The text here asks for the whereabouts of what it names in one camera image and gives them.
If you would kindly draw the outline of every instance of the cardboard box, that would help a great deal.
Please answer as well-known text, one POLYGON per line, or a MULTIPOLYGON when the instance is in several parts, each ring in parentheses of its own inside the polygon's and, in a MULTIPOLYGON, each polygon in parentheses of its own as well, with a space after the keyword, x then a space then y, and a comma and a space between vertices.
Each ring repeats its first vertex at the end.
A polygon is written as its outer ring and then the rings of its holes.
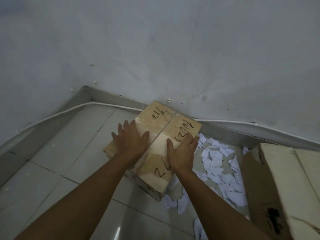
POLYGON ((239 158, 252 222, 271 239, 320 240, 320 153, 259 144, 239 158))
MULTIPOLYGON (((139 187, 160 201, 174 174, 167 158, 167 138, 170 138, 174 148, 177 148, 180 142, 185 139, 187 132, 195 137, 201 124, 157 101, 143 110, 135 121, 140 135, 150 131, 150 147, 134 168, 128 170, 125 175, 132 178, 139 187)), ((105 147, 104 152, 109 158, 114 156, 117 149, 113 141, 105 147)))

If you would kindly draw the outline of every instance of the hand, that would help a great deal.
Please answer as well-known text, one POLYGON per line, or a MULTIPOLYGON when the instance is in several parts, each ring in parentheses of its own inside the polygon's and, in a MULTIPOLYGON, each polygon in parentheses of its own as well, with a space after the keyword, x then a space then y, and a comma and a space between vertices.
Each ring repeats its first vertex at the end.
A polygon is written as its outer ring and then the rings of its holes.
POLYGON ((118 133, 111 133, 113 141, 117 147, 117 153, 125 155, 130 164, 136 163, 149 147, 149 131, 146 131, 141 137, 136 122, 133 120, 128 124, 126 120, 123 125, 118 124, 118 133))
POLYGON ((198 146, 199 137, 192 137, 187 133, 186 138, 181 142, 177 149, 174 150, 172 141, 167 139, 167 156, 170 166, 176 174, 181 172, 192 172, 193 154, 198 146))

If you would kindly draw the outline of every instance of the tiled floor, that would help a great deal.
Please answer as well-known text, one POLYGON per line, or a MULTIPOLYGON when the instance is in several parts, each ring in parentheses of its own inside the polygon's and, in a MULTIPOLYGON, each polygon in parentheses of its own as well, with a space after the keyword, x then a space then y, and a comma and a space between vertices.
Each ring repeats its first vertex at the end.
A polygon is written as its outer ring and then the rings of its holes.
MULTIPOLYGON (((106 106, 86 107, 75 115, 0 189, 1 239, 12 240, 105 164, 108 158, 102 150, 112 140, 111 132, 117 131, 118 123, 135 117, 106 106)), ((204 172, 200 154, 195 155, 194 168, 204 172)), ((206 183, 216 186, 211 180, 206 183)), ((169 195, 179 199, 181 184, 169 195)), ((246 208, 238 210, 247 213, 246 208)), ((114 239, 118 230, 119 240, 194 239, 195 218, 191 203, 181 215, 177 209, 166 210, 162 202, 123 177, 92 239, 114 239)))

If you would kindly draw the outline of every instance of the forearm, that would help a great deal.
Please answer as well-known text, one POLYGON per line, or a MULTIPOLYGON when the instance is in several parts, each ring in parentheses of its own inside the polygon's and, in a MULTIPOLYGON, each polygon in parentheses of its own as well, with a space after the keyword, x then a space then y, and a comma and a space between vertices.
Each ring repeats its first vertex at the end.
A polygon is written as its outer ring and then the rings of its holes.
POLYGON ((128 168, 125 155, 115 155, 67 194, 16 239, 89 239, 128 168))
POLYGON ((202 182, 194 172, 177 173, 209 239, 269 239, 202 182))

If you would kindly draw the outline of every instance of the open cardboard box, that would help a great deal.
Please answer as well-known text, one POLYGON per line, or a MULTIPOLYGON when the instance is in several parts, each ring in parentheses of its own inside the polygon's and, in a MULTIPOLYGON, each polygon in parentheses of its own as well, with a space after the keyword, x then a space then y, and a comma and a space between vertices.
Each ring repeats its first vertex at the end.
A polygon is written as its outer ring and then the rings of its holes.
POLYGON ((239 159, 252 222, 271 239, 320 240, 320 153, 259 144, 239 159))
MULTIPOLYGON (((176 149, 186 138, 187 132, 195 137, 201 124, 157 101, 144 109, 135 118, 135 121, 141 136, 146 131, 150 131, 150 147, 134 168, 128 170, 125 175, 132 178, 139 187, 160 201, 174 174, 167 158, 166 140, 170 138, 174 149, 176 149)), ((117 149, 112 141, 103 151, 109 158, 112 158, 117 149)))

